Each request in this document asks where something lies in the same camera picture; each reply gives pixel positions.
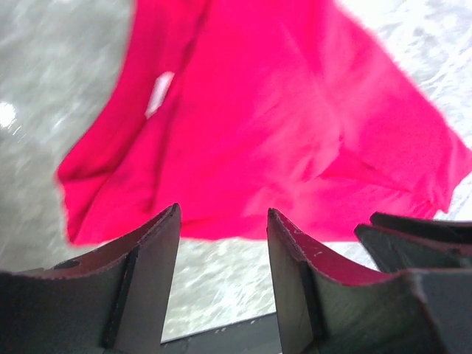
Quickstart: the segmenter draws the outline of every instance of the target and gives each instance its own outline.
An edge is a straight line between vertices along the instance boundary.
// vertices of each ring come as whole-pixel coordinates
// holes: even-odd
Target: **glossy floor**
[[[472,146],[472,2],[344,0]],[[132,0],[3,0],[0,5],[0,268],[48,267],[71,249],[52,174],[110,96]],[[451,213],[472,219],[472,180]],[[372,265],[355,243],[331,245]],[[274,309],[264,242],[183,241],[166,339]]]

